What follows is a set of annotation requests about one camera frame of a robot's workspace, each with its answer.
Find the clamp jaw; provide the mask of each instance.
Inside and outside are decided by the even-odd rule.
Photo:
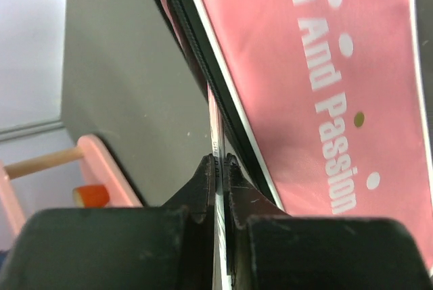
[[[233,289],[433,289],[415,242],[389,219],[294,218],[224,165]],[[0,289],[212,289],[215,166],[159,208],[54,209],[22,229]]]

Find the wall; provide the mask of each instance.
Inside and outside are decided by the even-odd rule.
[[[60,117],[66,0],[0,0],[0,129]]]

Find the wooden toy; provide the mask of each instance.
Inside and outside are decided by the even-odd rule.
[[[77,146],[4,166],[0,162],[0,201],[12,232],[18,235],[26,217],[11,180],[78,160],[85,182],[91,187],[73,190],[84,207],[141,207],[116,162],[95,135],[82,136]]]

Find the dark gray panel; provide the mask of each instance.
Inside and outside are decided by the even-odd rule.
[[[211,152],[208,108],[154,0],[68,0],[62,120],[96,133],[152,205]]]
[[[419,56],[430,136],[433,129],[433,0],[416,0]]]

